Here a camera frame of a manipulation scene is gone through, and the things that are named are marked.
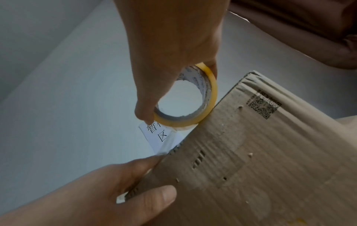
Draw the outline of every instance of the hand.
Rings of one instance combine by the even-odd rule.
[[[229,0],[114,0],[128,36],[138,101],[135,115],[154,122],[154,107],[181,70],[204,62],[217,77],[216,54]]]
[[[0,226],[139,226],[176,198],[169,185],[144,192],[122,204],[117,196],[135,185],[162,157],[154,156],[95,170],[26,206],[0,217]]]

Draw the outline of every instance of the white paper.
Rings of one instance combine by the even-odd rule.
[[[183,140],[179,132],[167,128],[156,121],[152,125],[147,125],[143,122],[139,125],[139,128],[156,155],[168,153]]]

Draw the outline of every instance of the packing tape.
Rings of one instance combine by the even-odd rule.
[[[212,71],[204,63],[185,68],[177,81],[189,81],[200,90],[202,105],[193,113],[185,116],[174,117],[160,111],[157,105],[154,109],[155,121],[175,130],[188,129],[203,120],[215,107],[217,100],[217,81]]]

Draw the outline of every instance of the qr code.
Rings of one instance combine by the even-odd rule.
[[[247,102],[247,105],[268,119],[282,104],[258,90]]]

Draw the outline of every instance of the yellow tape roll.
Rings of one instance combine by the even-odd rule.
[[[193,113],[174,117],[162,113],[155,107],[155,121],[168,127],[182,128],[198,124],[215,107],[217,100],[217,81],[212,71],[204,63],[185,68],[177,80],[187,80],[197,86],[202,94],[202,105]]]

